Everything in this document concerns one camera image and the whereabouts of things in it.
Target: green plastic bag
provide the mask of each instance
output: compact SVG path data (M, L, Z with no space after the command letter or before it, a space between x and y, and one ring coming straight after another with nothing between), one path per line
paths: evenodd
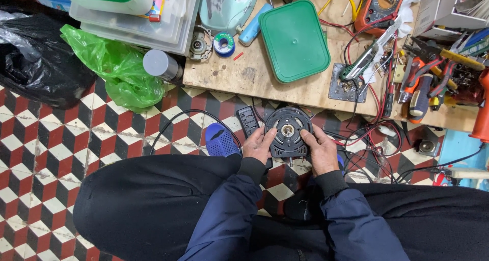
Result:
M60 30L78 58L106 81L105 90L117 105L140 114L162 99L162 80L144 70L144 55L136 48L70 25Z

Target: power strip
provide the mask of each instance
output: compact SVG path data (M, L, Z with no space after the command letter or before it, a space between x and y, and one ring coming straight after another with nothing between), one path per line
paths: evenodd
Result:
M239 109L236 111L236 117L241 123L241 127L243 128L244 137L248 139L251 134L258 129L258 120L256 118L255 113L253 112L253 108L251 106L245 107L243 109ZM265 174L268 173L268 170L273 167L272 158L268 158L265 164Z

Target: person's left hand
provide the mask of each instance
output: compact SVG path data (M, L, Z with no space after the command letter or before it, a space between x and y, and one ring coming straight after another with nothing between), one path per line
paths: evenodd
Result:
M263 164L271 158L270 145L277 135L277 128L270 129L265 134L265 127L260 127L243 143L243 158L253 157Z

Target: navy jacket sleeve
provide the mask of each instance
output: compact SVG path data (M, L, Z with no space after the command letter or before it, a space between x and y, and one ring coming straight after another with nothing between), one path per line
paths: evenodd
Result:
M341 171L322 174L321 203L337 261L409 261L399 239L382 216L374 214L364 195L348 189Z
M195 226L184 260L244 260L248 257L251 219L262 196L258 186L265 166L255 158L244 158L209 198Z

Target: hand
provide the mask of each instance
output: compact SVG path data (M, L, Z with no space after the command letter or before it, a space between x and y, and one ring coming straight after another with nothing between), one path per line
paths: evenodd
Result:
M336 155L336 144L321 128L313 124L314 136L301 130L301 137L310 147L310 157L313 161L313 176L339 170L338 157Z
M244 141L243 158L253 157L263 164L266 164L266 159L271 158L270 145L272 144L277 128L270 129L265 134L265 127L260 127Z

